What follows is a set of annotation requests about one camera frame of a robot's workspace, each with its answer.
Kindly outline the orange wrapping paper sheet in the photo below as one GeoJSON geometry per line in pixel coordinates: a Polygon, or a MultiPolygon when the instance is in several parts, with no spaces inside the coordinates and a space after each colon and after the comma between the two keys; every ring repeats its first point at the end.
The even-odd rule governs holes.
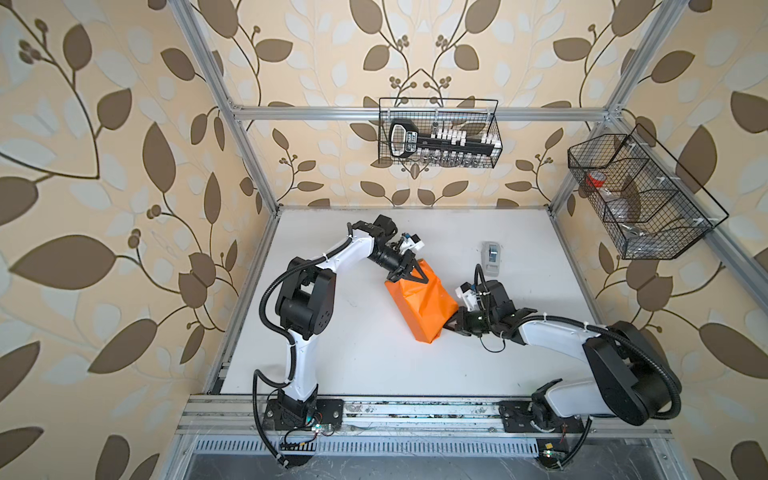
{"type": "Polygon", "coordinates": [[[422,343],[432,343],[458,311],[459,305],[425,260],[420,260],[418,265],[426,274],[426,284],[400,279],[386,281],[384,285],[414,338],[422,343]]]}

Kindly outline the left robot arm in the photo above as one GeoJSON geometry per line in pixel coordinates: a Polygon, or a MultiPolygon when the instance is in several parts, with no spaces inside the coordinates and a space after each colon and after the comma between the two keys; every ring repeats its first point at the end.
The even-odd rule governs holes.
{"type": "Polygon", "coordinates": [[[393,283],[428,282],[417,260],[423,241],[416,234],[402,233],[396,238],[397,234],[396,224],[385,215],[372,223],[349,223],[338,245],[314,259],[292,259],[285,272],[266,288],[258,315],[267,329],[286,340],[286,371],[284,379],[272,380],[255,370],[253,387],[263,383],[275,390],[276,398],[266,410],[273,414],[276,428],[289,431],[321,424],[317,339],[332,319],[339,273],[370,260],[383,268],[393,283]]]}

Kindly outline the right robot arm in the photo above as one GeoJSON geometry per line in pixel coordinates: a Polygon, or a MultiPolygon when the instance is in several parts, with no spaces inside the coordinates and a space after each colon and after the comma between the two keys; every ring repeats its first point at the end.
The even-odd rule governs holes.
{"type": "Polygon", "coordinates": [[[598,326],[518,308],[496,280],[465,282],[456,294],[463,304],[445,329],[547,348],[588,365],[589,377],[554,379],[531,394],[522,418],[532,428],[551,432],[566,419],[581,416],[618,418],[641,426],[681,413],[680,380],[633,324],[598,326]]]}

